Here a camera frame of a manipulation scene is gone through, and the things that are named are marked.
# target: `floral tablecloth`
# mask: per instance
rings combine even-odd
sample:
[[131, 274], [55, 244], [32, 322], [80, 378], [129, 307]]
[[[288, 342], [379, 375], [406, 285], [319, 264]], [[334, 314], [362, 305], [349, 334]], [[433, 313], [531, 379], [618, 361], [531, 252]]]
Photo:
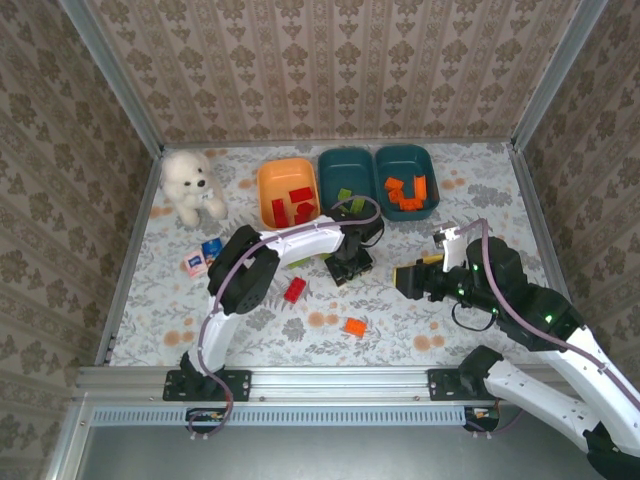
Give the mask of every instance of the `floral tablecloth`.
[[[363, 148], [374, 153], [381, 145]], [[246, 316], [228, 352], [228, 366], [454, 365], [478, 344], [516, 363], [537, 363], [497, 327], [484, 333], [452, 322], [451, 301], [410, 301], [391, 283], [394, 266], [435, 252], [434, 225], [466, 225], [486, 217], [492, 234], [520, 251], [530, 281], [546, 284], [527, 213], [505, 144], [425, 144], [440, 186], [439, 207], [420, 222], [386, 222], [382, 240], [370, 250], [373, 271], [338, 288], [320, 258], [281, 268], [264, 303]], [[228, 219], [206, 212], [195, 229], [182, 225], [158, 190], [144, 235], [110, 365], [177, 365], [195, 341], [207, 307], [207, 277], [192, 280], [184, 255], [213, 237], [228, 240], [245, 224], [262, 229], [256, 170], [266, 161], [305, 157], [314, 165], [330, 147], [205, 149], [224, 186]], [[283, 294], [299, 276], [308, 288], [295, 305]], [[488, 315], [458, 309], [461, 322], [484, 325]], [[348, 317], [367, 323], [364, 338], [343, 332]]]

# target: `patterned wallpaper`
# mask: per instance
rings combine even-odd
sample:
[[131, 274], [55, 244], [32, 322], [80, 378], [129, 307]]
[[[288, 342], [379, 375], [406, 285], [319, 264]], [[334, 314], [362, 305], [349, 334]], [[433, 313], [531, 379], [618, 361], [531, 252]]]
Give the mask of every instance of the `patterned wallpaper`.
[[579, 0], [90, 0], [165, 143], [507, 137]]
[[0, 1], [0, 478], [39, 478], [151, 159], [56, 1]]
[[610, 0], [525, 156], [571, 296], [640, 384], [640, 2]]

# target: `teal bin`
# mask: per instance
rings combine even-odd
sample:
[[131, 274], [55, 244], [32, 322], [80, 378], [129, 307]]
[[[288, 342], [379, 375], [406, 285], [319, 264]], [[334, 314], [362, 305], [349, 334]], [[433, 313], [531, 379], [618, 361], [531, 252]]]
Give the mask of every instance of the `teal bin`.
[[[333, 148], [318, 158], [318, 184], [322, 211], [329, 211], [338, 202], [340, 189], [351, 190], [352, 195], [366, 195], [378, 201], [373, 157], [362, 148]], [[375, 213], [365, 203], [362, 215]]]
[[[382, 147], [375, 155], [376, 187], [378, 199], [383, 215], [393, 222], [423, 220], [435, 210], [440, 203], [438, 183], [433, 171], [431, 156], [417, 145], [391, 145]], [[387, 178], [394, 177], [404, 182], [404, 195], [414, 196], [413, 177], [424, 175], [427, 180], [427, 200], [422, 210], [403, 212], [400, 207], [389, 201], [389, 195], [384, 188]]]

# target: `plastic container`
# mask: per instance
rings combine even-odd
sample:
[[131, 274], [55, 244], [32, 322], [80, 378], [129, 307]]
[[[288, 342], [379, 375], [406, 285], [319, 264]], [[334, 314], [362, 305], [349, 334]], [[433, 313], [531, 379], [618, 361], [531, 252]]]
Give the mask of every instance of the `plastic container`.
[[[377, 175], [378, 198], [382, 214], [394, 222], [423, 220], [440, 203], [440, 193], [438, 182], [433, 171], [433, 164], [429, 153], [417, 145], [391, 145], [383, 147], [376, 152], [375, 167]], [[387, 178], [394, 177], [404, 182], [404, 196], [412, 198], [413, 177], [426, 176], [427, 180], [427, 200], [424, 201], [422, 210], [415, 212], [403, 212], [400, 207], [389, 201], [388, 192], [384, 188]]]
[[[338, 192], [344, 188], [352, 195], [366, 195], [378, 201], [376, 175], [371, 154], [362, 148], [334, 148], [318, 158], [320, 204], [328, 211], [338, 202]], [[375, 209], [365, 203], [363, 216], [373, 215]]]
[[318, 201], [316, 176], [311, 162], [304, 158], [284, 158], [272, 160], [260, 167], [258, 170], [258, 200], [260, 202], [260, 216], [265, 227], [270, 230], [276, 229], [271, 201], [279, 198], [284, 201], [289, 226], [293, 227], [297, 204], [291, 203], [289, 192], [305, 187], [311, 188], [313, 193], [313, 198], [308, 202], [318, 207], [309, 217], [309, 220], [313, 220], [320, 215], [320, 202]]

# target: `plush toy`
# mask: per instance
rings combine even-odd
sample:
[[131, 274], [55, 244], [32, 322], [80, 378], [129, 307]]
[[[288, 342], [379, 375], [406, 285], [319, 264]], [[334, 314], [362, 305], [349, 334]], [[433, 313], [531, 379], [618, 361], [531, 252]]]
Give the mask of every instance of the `plush toy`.
[[198, 209], [204, 208], [216, 220], [227, 216], [222, 187], [216, 180], [209, 159], [200, 152], [179, 150], [162, 162], [162, 191], [173, 202], [182, 223], [195, 227]]

